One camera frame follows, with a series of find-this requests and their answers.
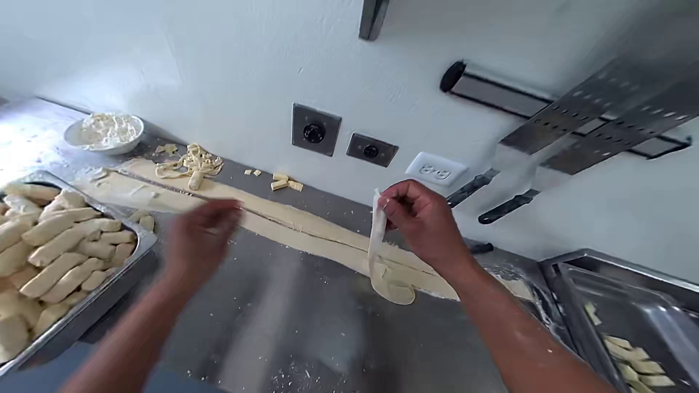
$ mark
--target black knob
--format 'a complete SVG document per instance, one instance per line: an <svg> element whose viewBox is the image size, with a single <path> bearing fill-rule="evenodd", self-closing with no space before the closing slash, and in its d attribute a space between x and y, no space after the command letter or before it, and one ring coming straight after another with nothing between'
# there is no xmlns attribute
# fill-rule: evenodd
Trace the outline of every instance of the black knob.
<svg viewBox="0 0 699 393"><path fill-rule="evenodd" d="M374 158L379 155L379 149L374 145L369 145L364 148L364 155L369 158Z"/></svg>
<svg viewBox="0 0 699 393"><path fill-rule="evenodd" d="M325 129L317 124L309 124L303 128L303 138L311 143L320 143L325 138Z"/></svg>

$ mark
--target flour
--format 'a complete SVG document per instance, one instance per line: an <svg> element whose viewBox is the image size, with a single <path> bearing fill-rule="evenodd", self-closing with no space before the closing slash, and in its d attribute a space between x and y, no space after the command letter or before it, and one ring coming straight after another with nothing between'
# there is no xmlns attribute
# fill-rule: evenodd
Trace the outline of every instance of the flour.
<svg viewBox="0 0 699 393"><path fill-rule="evenodd" d="M82 121L78 142L84 150L115 148L138 137L140 131L134 125L129 115L95 113Z"/></svg>

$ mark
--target hand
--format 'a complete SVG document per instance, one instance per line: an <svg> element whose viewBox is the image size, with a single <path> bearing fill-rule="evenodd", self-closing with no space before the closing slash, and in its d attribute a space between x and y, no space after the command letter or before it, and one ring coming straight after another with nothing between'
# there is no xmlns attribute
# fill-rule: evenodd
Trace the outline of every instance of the hand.
<svg viewBox="0 0 699 393"><path fill-rule="evenodd" d="M166 276L201 288L225 258L242 206L235 199L209 201L178 217L169 234Z"/></svg>
<svg viewBox="0 0 699 393"><path fill-rule="evenodd" d="M411 251L439 274L463 263L470 251L443 196L415 180L404 180L383 191L379 207L398 228Z"/></svg>

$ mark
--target white outlet cover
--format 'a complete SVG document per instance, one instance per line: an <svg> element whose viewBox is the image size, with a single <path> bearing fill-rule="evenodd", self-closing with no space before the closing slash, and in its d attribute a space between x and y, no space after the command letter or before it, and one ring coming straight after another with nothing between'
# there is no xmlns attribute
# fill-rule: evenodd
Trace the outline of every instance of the white outlet cover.
<svg viewBox="0 0 699 393"><path fill-rule="evenodd" d="M420 152L405 173L418 180L446 187L463 175L467 169L468 167L461 162Z"/></svg>

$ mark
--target forearm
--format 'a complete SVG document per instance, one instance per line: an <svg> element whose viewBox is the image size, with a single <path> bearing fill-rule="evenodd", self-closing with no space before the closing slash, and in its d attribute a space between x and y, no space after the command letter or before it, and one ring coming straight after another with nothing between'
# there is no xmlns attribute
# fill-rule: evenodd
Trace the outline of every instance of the forearm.
<svg viewBox="0 0 699 393"><path fill-rule="evenodd" d="M468 253L444 277L490 349L512 393L615 392L569 353Z"/></svg>
<svg viewBox="0 0 699 393"><path fill-rule="evenodd" d="M140 392L177 316L194 292L176 276L163 275L61 392Z"/></svg>

